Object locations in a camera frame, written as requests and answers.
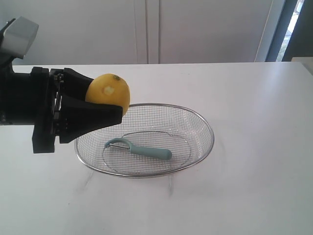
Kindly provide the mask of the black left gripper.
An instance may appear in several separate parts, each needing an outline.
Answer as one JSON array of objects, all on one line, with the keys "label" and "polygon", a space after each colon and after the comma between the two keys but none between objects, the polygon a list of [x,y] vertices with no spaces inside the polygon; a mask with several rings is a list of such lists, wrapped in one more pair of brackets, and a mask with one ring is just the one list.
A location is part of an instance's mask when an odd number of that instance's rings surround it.
[{"label": "black left gripper", "polygon": [[122,107],[85,102],[92,78],[73,69],[47,69],[34,67],[30,78],[36,96],[33,153],[53,153],[56,131],[54,127],[55,99],[64,76],[64,93],[59,119],[60,143],[69,143],[89,132],[120,124]]}]

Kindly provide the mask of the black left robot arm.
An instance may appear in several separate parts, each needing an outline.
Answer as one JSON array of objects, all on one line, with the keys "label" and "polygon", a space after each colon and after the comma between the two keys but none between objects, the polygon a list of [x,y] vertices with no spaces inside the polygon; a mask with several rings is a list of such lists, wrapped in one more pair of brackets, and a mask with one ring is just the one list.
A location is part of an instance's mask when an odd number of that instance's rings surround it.
[{"label": "black left robot arm", "polygon": [[33,125],[33,152],[53,153],[60,143],[95,130],[120,124],[122,108],[85,101],[92,79],[73,69],[33,67],[16,73],[14,57],[0,55],[0,123]]}]

